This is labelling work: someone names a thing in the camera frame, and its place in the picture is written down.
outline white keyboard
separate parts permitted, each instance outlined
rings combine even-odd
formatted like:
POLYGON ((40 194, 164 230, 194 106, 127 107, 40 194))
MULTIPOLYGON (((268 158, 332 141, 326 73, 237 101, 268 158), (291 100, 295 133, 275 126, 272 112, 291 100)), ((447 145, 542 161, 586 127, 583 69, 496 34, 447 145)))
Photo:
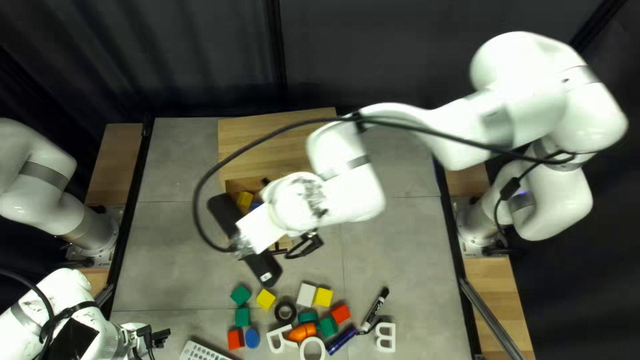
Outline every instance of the white keyboard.
POLYGON ((189 340, 182 349, 180 360, 231 360, 231 358, 189 340))

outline green cylinder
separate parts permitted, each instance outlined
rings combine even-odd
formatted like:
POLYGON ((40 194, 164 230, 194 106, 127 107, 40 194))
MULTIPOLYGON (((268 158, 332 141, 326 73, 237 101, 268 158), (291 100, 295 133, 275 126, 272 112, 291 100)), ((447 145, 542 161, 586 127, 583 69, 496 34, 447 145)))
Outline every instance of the green cylinder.
POLYGON ((318 321, 318 314, 313 310, 305 311, 303 313, 298 314, 299 323, 315 322, 315 321, 318 321))

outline black tape roll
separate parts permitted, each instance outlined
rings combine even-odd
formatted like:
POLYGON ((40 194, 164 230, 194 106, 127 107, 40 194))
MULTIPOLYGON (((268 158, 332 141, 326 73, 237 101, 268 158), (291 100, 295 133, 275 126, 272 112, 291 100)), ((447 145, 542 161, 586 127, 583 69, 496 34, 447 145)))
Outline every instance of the black tape roll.
POLYGON ((278 322, 282 325, 289 325, 290 323, 293 323, 293 321, 296 319, 296 315, 298 314, 296 306, 291 301, 286 300, 279 302, 278 305, 276 305, 273 313, 276 316, 276 320, 278 320, 278 322), (281 311, 283 309, 288 309, 289 314, 283 316, 281 314, 281 311))

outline black cable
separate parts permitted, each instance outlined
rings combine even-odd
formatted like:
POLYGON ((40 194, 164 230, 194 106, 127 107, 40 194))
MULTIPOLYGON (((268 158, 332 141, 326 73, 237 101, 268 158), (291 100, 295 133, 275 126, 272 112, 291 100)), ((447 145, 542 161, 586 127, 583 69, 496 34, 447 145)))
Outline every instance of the black cable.
POLYGON ((501 154, 501 155, 505 155, 505 156, 510 156, 512 158, 516 158, 516 159, 520 159, 520 160, 525 160, 525 161, 533 161, 533 162, 540 162, 540 163, 545 163, 545 164, 553 164, 553 165, 557 165, 557 164, 562 164, 562 163, 566 163, 569 162, 571 160, 573 160, 575 158, 574 154, 570 154, 570 157, 564 160, 546 160, 546 159, 538 159, 538 158, 532 158, 530 156, 526 156, 523 154, 520 154, 519 152, 515 152, 515 151, 509 151, 509 150, 504 150, 504 149, 500 149, 498 147, 494 147, 491 145, 487 145, 484 143, 479 143, 479 142, 475 142, 473 140, 467 140, 467 139, 463 139, 463 138, 458 138, 457 136, 454 135, 449 135, 449 134, 445 134, 445 133, 441 133, 439 131, 435 131, 432 130, 428 127, 425 126, 412 126, 412 125, 408 125, 408 124, 399 124, 396 122, 389 122, 389 121, 384 121, 382 119, 394 119, 394 120, 403 120, 406 121, 406 119, 401 118, 401 117, 394 117, 394 116, 383 116, 383 117, 363 117, 361 115, 359 115, 358 113, 354 114, 355 116, 352 117, 331 117, 331 118, 324 118, 324 119, 312 119, 312 120, 303 120, 303 121, 299 121, 299 122, 295 122, 293 124, 289 124, 286 126, 283 126, 279 129, 276 129, 275 131, 263 136, 262 138, 258 138, 248 144, 246 144, 245 146, 241 147, 240 149, 236 150, 235 152, 233 152, 231 155, 227 156, 225 159, 221 160, 219 163, 215 164, 211 169, 209 169, 203 176, 202 178, 199 180, 199 182, 196 184, 195 189, 193 190, 193 199, 191 201, 191 211, 193 214, 193 222, 196 226, 196 229, 198 229, 198 234, 200 234, 200 236, 214 249, 220 251, 220 252, 233 252, 235 251, 235 247, 233 246, 233 244, 229 245, 228 247, 220 247, 219 245, 215 244, 209 237, 208 235, 205 234, 204 232, 204 228, 202 227, 202 224, 200 222, 200 210, 199 210, 199 200, 200 200, 200 195, 202 193, 202 188, 204 187, 204 184, 218 171, 220 170, 223 166, 225 166, 226 164, 230 163, 233 159, 237 158, 238 156, 242 155, 243 153, 245 153, 246 151, 262 144, 263 142, 274 138, 282 133, 286 133, 287 131, 291 130, 291 129, 295 129, 296 127, 301 127, 301 126, 306 126, 306 125, 310 125, 310 124, 317 124, 317 123, 321 123, 321 122, 334 122, 334 121, 350 121, 350 122, 357 122, 357 123, 364 123, 364 124, 375 124, 375 125, 381 125, 381 126, 387 126, 387 127, 394 127, 397 129, 404 129, 404 130, 410 130, 410 131, 416 131, 418 133, 424 133, 424 134, 428 134, 428 135, 433 135, 433 136, 437 136, 440 138, 445 138, 451 141, 455 141, 455 142, 459 142, 459 143, 464 143, 465 145, 469 145, 469 146, 473 146, 473 147, 477 147, 480 149, 484 149, 484 150, 488 150, 488 151, 492 151, 496 154, 501 154))
MULTIPOLYGON (((0 269, 0 275, 4 275, 6 277, 12 278, 13 280, 19 281, 23 285, 27 286, 29 289, 33 290, 33 292, 36 293, 36 295, 38 295, 40 300, 42 300, 42 302, 44 303, 44 307, 47 310, 49 319, 52 319, 54 317, 53 307, 51 306, 49 299, 47 299, 46 295, 44 295, 44 293, 38 288, 38 286, 36 286, 36 284, 31 282, 29 279, 7 269, 0 269)), ((40 352, 40 355, 37 357, 38 360, 42 360, 44 358, 45 353, 49 349, 49 345, 51 345, 51 340, 53 338, 53 330, 54 330, 54 327, 50 327, 49 330, 47 331, 47 338, 44 341, 44 345, 42 347, 42 351, 40 352)))
POLYGON ((136 349, 136 347, 133 347, 132 349, 133 352, 133 358, 135 360, 142 360, 142 358, 140 357, 140 355, 138 355, 138 349, 136 349))
MULTIPOLYGON (((498 232, 500 233, 500 235, 502 235, 503 237, 507 237, 506 233, 504 232, 504 229, 502 228, 502 226, 500 225, 500 223, 498 223, 498 208, 500 207, 500 203, 502 201, 508 200, 520 187, 520 182, 522 181, 522 179, 524 179, 525 176, 529 175, 529 172, 531 172, 533 169, 535 169, 536 167, 538 167, 538 165, 542 165, 544 164, 544 162, 542 162, 542 160, 547 160, 553 157, 556 157, 558 155, 562 155, 562 154, 571 154, 573 157, 575 157, 575 154, 563 151, 563 150, 558 150, 552 154, 549 154, 547 156, 545 156, 543 159, 540 159, 538 161, 536 161, 535 163, 533 163, 530 167, 526 168, 522 174, 520 174, 518 177, 512 177, 511 180, 509 180, 509 182, 507 184, 504 185, 504 187, 500 190, 500 197, 498 197, 498 201, 495 202, 495 206, 493 207, 493 222, 495 222, 495 226, 498 228, 498 232), (508 190, 506 191, 510 185, 511 188, 513 189, 513 192, 508 190)), ((566 160, 564 160, 564 162, 569 162, 571 161, 572 158, 567 158, 566 160)))

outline black curtain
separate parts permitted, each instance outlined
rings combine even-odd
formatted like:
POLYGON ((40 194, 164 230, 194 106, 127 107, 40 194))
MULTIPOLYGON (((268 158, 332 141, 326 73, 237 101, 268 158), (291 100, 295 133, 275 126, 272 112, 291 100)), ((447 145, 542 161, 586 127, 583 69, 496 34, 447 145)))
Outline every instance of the black curtain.
MULTIPOLYGON (((599 2, 14 1, 0 6, 0 116, 75 157, 68 190, 83 199, 106 124, 381 101, 433 108, 472 91, 468 65, 484 41, 526 30, 567 42, 599 2)), ((0 263, 37 281, 59 261, 49 235, 2 221, 12 230, 0 263)))
POLYGON ((543 241, 510 233, 513 245, 527 251, 512 264, 539 360, 638 358, 638 19, 640 3, 628 1, 582 53, 629 119, 625 138, 583 168, 593 193, 591 213, 543 241))

